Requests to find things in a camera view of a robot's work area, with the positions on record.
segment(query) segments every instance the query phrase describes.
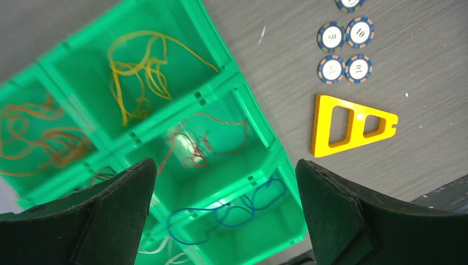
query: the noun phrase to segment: poker chip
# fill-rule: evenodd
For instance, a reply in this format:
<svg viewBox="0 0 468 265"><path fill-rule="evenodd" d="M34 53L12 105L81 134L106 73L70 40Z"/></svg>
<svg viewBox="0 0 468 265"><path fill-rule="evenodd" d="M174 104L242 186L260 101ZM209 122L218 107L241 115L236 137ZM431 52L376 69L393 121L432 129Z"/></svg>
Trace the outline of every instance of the poker chip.
<svg viewBox="0 0 468 265"><path fill-rule="evenodd" d="M339 51L344 45L345 31L341 23L329 22L317 34L317 43L324 52Z"/></svg>
<svg viewBox="0 0 468 265"><path fill-rule="evenodd" d="M372 61L363 54L353 56L346 63L346 78L351 83L362 83L369 79L372 73Z"/></svg>
<svg viewBox="0 0 468 265"><path fill-rule="evenodd" d="M346 13L353 13L363 6L364 0L335 0L339 10Z"/></svg>
<svg viewBox="0 0 468 265"><path fill-rule="evenodd" d="M346 41L356 49L364 48L374 38L374 23L367 17L353 19L346 28Z"/></svg>
<svg viewBox="0 0 468 265"><path fill-rule="evenodd" d="M344 61L338 55L328 55L318 65L318 77L326 84L336 84L344 76Z"/></svg>

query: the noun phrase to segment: yellow plastic piece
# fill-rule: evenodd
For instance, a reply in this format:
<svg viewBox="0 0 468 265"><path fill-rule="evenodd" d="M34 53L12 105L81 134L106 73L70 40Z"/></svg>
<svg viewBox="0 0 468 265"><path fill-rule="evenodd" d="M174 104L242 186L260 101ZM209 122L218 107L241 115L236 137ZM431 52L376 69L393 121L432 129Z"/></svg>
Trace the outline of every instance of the yellow plastic piece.
<svg viewBox="0 0 468 265"><path fill-rule="evenodd" d="M334 107L349 109L348 129L344 140L329 144ZM380 124L376 131L365 134L365 121L369 115L379 117ZM312 154L324 157L390 138L396 133L394 125L397 123L398 116L395 114L319 94L315 103Z"/></svg>

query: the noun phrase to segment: rectangular hole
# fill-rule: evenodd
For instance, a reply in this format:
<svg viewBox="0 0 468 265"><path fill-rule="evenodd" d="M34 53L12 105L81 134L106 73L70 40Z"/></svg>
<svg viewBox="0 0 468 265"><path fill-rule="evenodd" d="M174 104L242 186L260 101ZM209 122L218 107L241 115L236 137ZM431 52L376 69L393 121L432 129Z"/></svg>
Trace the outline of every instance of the rectangular hole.
<svg viewBox="0 0 468 265"><path fill-rule="evenodd" d="M329 144L343 141L348 128L349 109L336 106L332 112L332 125L330 128Z"/></svg>
<svg viewBox="0 0 468 265"><path fill-rule="evenodd" d="M369 115L366 118L364 125L364 136L368 133L373 133L379 128L380 118L377 116Z"/></svg>

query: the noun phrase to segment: gray table surface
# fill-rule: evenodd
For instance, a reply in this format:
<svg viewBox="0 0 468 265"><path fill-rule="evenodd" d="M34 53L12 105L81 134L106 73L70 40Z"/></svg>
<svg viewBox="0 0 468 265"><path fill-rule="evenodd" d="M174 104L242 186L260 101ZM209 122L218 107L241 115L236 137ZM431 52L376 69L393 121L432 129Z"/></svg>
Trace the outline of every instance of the gray table surface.
<svg viewBox="0 0 468 265"><path fill-rule="evenodd" d="M115 2L3 1L0 80ZM334 0L204 3L293 163L314 159L315 95L324 93L395 113L400 122L393 138L316 159L319 164L402 200L468 172L468 16L463 1L368 0L353 14L339 11ZM363 84L322 83L316 73L325 56L316 44L318 29L332 20L347 24L360 15L375 24L371 45L361 50L345 45L338 55L345 60L359 52L368 55L374 63L371 78ZM343 126L343 115L333 122ZM277 264L309 247L305 241L264 264Z"/></svg>

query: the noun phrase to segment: printed number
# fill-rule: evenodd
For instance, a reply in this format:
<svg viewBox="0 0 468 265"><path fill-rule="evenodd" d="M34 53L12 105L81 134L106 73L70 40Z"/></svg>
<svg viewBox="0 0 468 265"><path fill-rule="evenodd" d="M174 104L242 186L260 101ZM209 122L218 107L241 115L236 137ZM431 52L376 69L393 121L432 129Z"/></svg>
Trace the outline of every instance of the printed number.
<svg viewBox="0 0 468 265"><path fill-rule="evenodd" d="M356 71L356 73L362 72L363 70L360 70L361 68L363 68L362 65L357 65L357 66L356 66L356 69L357 69L358 71Z"/></svg>
<svg viewBox="0 0 468 265"><path fill-rule="evenodd" d="M359 37L364 37L365 35L365 32L362 30L362 29L359 29L358 32L356 32L356 34L359 36Z"/></svg>

